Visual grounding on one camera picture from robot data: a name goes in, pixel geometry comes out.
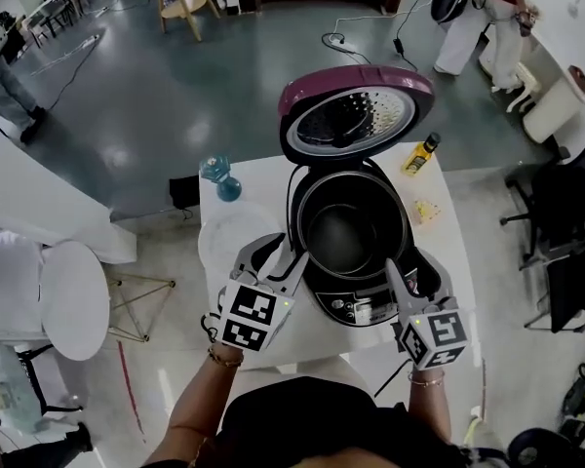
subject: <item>concrete floor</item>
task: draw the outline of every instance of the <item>concrete floor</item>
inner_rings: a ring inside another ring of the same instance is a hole
[[[403,0],[402,11],[413,1]],[[146,2],[98,0],[92,7]],[[407,57],[434,82],[437,101],[406,139],[440,133],[445,171],[545,159],[517,120],[505,115],[507,100],[489,92],[474,61],[458,79],[432,70],[445,31],[428,9],[411,15],[401,38]],[[168,208],[168,179],[196,175],[199,161],[211,154],[224,153],[232,161],[281,154],[276,106],[283,87],[311,71],[354,63],[324,47],[321,35],[333,30],[337,18],[375,14],[339,3],[295,3],[217,20],[204,9],[196,15],[201,44],[178,19],[168,23],[164,35],[155,0],[126,12],[88,15],[14,64],[22,83],[49,106],[87,52],[36,76],[30,73],[92,34],[101,35],[26,152],[111,208],[116,218]],[[338,31],[372,62],[409,67],[392,44],[402,21],[349,21]]]

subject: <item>red cable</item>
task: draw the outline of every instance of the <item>red cable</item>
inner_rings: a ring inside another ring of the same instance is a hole
[[[133,413],[135,414],[136,424],[138,425],[138,429],[140,433],[145,436],[145,432],[143,432],[143,426],[140,423],[140,417],[138,417],[138,410],[137,410],[137,401],[135,400],[135,394],[133,394],[133,387],[130,384],[130,377],[128,376],[128,366],[126,366],[126,356],[124,355],[124,345],[121,341],[117,340],[117,346],[119,346],[119,357],[121,358],[121,367],[124,370],[124,379],[126,380],[126,387],[128,388],[128,395],[130,396],[130,403],[133,407]]]

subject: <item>blue glass bottle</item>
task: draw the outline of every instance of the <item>blue glass bottle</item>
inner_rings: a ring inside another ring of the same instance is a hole
[[[202,178],[216,184],[216,195],[222,201],[234,201],[241,195],[241,182],[230,175],[230,162],[227,156],[211,156],[199,165]]]

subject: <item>hand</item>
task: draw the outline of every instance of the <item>hand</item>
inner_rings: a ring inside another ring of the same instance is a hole
[[[535,26],[535,20],[529,11],[522,11],[516,14],[516,21],[520,27],[520,36],[523,38],[530,35]]]

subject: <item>rice cooker lid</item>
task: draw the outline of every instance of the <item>rice cooker lid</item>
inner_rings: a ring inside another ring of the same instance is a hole
[[[407,69],[357,65],[317,71],[282,92],[282,149],[299,165],[368,158],[409,133],[433,101],[431,82]]]

